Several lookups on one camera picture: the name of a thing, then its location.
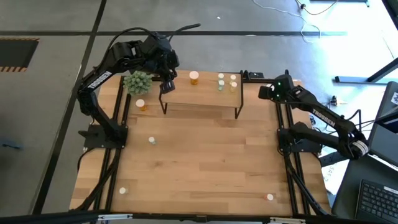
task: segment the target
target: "wooden table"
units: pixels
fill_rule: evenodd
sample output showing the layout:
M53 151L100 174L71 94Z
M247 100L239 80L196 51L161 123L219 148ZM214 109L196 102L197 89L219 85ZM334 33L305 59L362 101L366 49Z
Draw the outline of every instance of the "wooden table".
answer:
M99 104L108 115L114 109L119 80L112 77L99 93ZM184 88L181 85L176 84L176 91ZM257 97L260 86L244 84L244 107L238 119L231 108L203 105L170 104L164 115L159 83L154 83L152 93L140 97L148 104L147 111L140 111L134 103L138 97L132 97L128 139L121 153L111 211L291 215L284 160L277 152L276 108L273 102ZM293 117L294 122L310 125L307 112L293 110ZM156 145L148 142L150 136L155 137ZM83 158L70 208L79 206L93 190L103 155L104 150L97 149ZM312 154L300 155L306 186L329 212L319 161ZM121 195L121 187L128 194ZM297 186L295 193L303 212ZM267 194L274 200L264 200Z

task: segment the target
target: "small white cap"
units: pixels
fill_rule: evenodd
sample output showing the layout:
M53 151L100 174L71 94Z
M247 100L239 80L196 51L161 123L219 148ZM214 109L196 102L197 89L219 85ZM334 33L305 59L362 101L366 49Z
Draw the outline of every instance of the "small white cap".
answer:
M197 79L197 78L199 78L199 73L197 71L192 71L189 73L189 77L191 79Z
M124 187L121 187L121 188L119 189L119 193L120 193L120 194L125 194L125 193L127 193L127 189L125 189Z
M142 99L139 99L136 101L136 106L138 107L143 107L145 105L145 101Z
M267 194L267 199L268 199L268 200L273 200L273 199L274 199L274 196L273 196L272 194Z

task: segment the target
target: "gray floor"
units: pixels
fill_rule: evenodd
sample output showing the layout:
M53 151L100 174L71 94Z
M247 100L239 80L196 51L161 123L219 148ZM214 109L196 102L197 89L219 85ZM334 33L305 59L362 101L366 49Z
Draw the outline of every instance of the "gray floor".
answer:
M298 13L294 0L258 2ZM315 12L329 5L305 3ZM94 0L40 0L35 3L3 0L0 1L0 31L91 31L99 5L100 1ZM273 78L288 68L319 101L326 102L331 95L347 101L347 105L334 108L337 112L349 116L361 108L364 120L373 119L384 87L337 85L332 78L337 75L369 76L398 56L393 41L397 31L382 4L371 1L368 8L363 3L339 2L320 16L303 15L324 32L342 31L348 35L320 40L309 37L314 44L305 43L301 36L176 36L172 46L180 58L180 69L251 70ZM174 30L197 22L202 23L197 30L212 31L300 31L303 25L298 17L261 9L250 0L108 0L99 31L134 26ZM95 39L87 72L99 63L111 38ZM120 40L142 38L124 36ZM40 37L27 72L0 73L0 136L24 146L20 151L0 150L2 217L25 215L32 208L87 41L88 36ZM76 104L45 203L45 213L68 210L76 179L76 162L83 144L77 131L86 129L89 122Z

